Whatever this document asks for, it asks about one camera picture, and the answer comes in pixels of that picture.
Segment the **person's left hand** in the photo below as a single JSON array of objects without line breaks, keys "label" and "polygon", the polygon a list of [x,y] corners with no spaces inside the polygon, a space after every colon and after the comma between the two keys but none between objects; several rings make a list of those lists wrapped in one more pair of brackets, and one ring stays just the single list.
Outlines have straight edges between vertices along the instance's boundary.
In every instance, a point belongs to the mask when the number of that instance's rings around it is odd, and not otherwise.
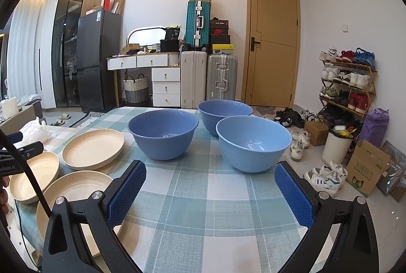
[{"label": "person's left hand", "polygon": [[0,182],[0,207],[1,207],[1,212],[4,213],[5,215],[8,214],[8,212],[9,212],[8,193],[6,191],[6,188],[9,186],[9,183],[10,183],[10,178],[9,177],[1,177],[1,182]]}]

